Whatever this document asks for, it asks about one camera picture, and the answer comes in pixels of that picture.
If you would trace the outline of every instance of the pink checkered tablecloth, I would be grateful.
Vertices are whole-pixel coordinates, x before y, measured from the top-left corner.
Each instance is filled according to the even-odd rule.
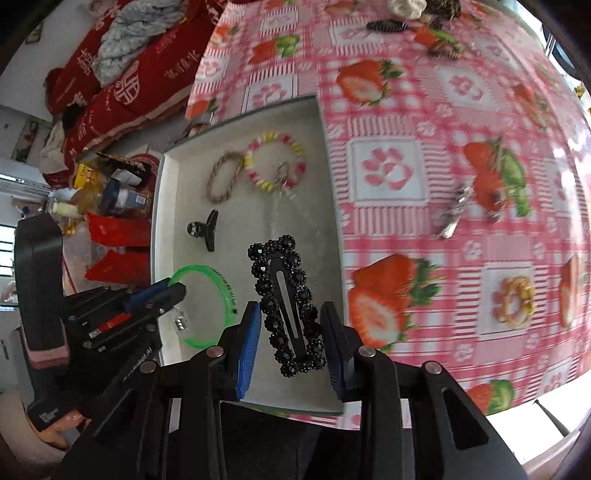
[[[441,362],[495,413],[591,368],[589,127],[516,18],[464,1],[443,31],[366,29],[383,16],[381,6],[351,0],[228,4],[187,116],[213,111],[219,122],[316,95],[340,210],[348,322],[396,361]],[[463,50],[459,61],[430,56],[438,40]],[[499,137],[501,166],[492,170]],[[439,240],[462,181],[474,181],[475,195],[456,233]],[[495,188],[508,198],[498,223],[487,217]],[[520,275],[535,290],[535,312],[516,328],[503,320],[524,308],[507,300]],[[396,292],[388,297],[378,284]],[[385,323],[363,311],[381,312]],[[351,410],[294,417],[359,424]]]

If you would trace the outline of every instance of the green wristband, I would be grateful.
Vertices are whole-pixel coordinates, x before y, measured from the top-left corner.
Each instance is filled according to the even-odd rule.
[[[236,323],[236,314],[238,313],[238,310],[236,309],[236,297],[234,296],[234,292],[232,291],[230,284],[216,270],[206,267],[205,265],[187,265],[186,267],[178,269],[178,271],[170,278],[168,286],[179,282],[189,272],[201,273],[213,282],[213,284],[217,287],[220,296],[222,297],[224,305],[225,318],[223,329],[225,330],[227,327],[234,325]],[[218,341],[219,338],[208,343],[200,343],[193,338],[187,338],[184,340],[188,346],[200,350],[212,345],[217,345]]]

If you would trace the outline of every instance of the black claw clip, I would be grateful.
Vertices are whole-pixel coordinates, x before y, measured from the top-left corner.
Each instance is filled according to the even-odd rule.
[[[215,250],[215,234],[218,215],[219,212],[217,210],[212,210],[209,217],[207,217],[206,223],[191,222],[187,225],[187,232],[189,235],[195,238],[199,238],[200,236],[205,238],[205,246],[210,252]]]

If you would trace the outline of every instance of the red bag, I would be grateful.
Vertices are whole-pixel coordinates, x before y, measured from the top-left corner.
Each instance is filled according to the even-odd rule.
[[[91,64],[99,51],[100,39],[107,32],[117,13],[131,0],[117,0],[94,24],[66,63],[57,80],[46,79],[48,108],[52,115],[59,115],[74,102],[81,106],[90,104],[100,92],[100,83]]]
[[[150,45],[86,109],[62,147],[67,171],[44,175],[53,188],[67,186],[84,147],[104,148],[131,130],[170,116],[187,103],[197,66],[215,27],[203,9]]]
[[[105,283],[122,283],[138,287],[150,286],[150,254],[128,251],[124,254],[109,250],[95,265],[86,271],[88,280]]]
[[[86,214],[88,231],[93,242],[106,247],[149,247],[151,225],[148,220],[103,217]]]

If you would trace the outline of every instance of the yellow and pink bracelet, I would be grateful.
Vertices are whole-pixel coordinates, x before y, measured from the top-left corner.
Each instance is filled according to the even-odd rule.
[[[269,181],[262,178],[254,169],[254,152],[258,150],[261,145],[272,141],[279,141],[287,145],[295,154],[295,168],[289,168],[287,177],[282,179],[281,185],[286,188],[292,188],[301,180],[302,175],[306,172],[306,161],[304,160],[304,149],[301,145],[295,142],[289,135],[282,132],[264,132],[253,140],[248,145],[248,151],[244,155],[244,170],[248,172],[248,178],[263,192],[273,193],[277,188],[277,180]]]

